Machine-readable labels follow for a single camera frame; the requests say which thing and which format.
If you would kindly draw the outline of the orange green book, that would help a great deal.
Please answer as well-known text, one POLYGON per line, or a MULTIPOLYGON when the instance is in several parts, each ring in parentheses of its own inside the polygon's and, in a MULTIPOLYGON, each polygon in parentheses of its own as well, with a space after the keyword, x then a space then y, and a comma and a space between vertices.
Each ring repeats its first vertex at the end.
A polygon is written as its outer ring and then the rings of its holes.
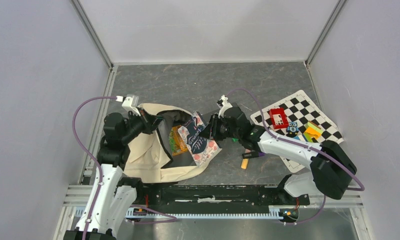
POLYGON ((171 131, 170 131, 169 137, 168 137, 170 148, 171 148, 171 155, 173 157, 183 154, 188 151, 188 148, 187 148, 184 140, 182 139, 182 137, 180 136, 180 134, 178 132, 180 127, 181 127, 181 125, 173 126, 171 128, 171 131))

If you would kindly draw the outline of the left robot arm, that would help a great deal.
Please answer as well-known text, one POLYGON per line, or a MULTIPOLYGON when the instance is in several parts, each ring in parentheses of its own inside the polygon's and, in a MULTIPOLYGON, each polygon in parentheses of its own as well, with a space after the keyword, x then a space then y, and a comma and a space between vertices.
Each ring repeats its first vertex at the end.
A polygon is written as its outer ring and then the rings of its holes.
POLYGON ((144 200, 141 179, 123 173, 131 152, 129 143, 140 134, 153 134, 163 118, 143 108, 137 111, 128 112, 127 117, 114 112, 104 118, 94 185, 80 220, 74 230, 65 232, 65 240, 115 240, 131 204, 144 200))

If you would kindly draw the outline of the beige canvas backpack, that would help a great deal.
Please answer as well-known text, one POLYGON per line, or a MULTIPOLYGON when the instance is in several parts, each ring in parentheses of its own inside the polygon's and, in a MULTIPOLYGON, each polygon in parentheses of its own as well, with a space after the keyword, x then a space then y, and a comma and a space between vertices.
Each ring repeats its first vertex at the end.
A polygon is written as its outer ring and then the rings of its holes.
POLYGON ((208 166, 198 167, 189 150, 172 156, 169 134, 172 127, 183 125, 193 114, 183 108, 157 103, 142 103, 150 115, 162 117, 162 122, 153 134, 140 133, 128 146, 124 173, 129 177, 141 178, 143 183, 170 183, 193 178, 208 166))

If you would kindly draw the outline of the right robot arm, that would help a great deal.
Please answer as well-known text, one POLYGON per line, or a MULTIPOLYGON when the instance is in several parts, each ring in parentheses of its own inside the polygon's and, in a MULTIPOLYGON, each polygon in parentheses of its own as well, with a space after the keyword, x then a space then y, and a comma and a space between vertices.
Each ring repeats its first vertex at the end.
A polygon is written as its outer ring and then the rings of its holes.
POLYGON ((338 143, 305 142, 281 135, 252 124, 238 106, 223 107, 213 114, 199 136, 217 142, 235 138, 245 149, 277 155, 306 167, 308 172, 289 175, 280 182, 282 187, 276 196, 283 204, 310 194, 340 200, 356 177, 356 166, 338 143))

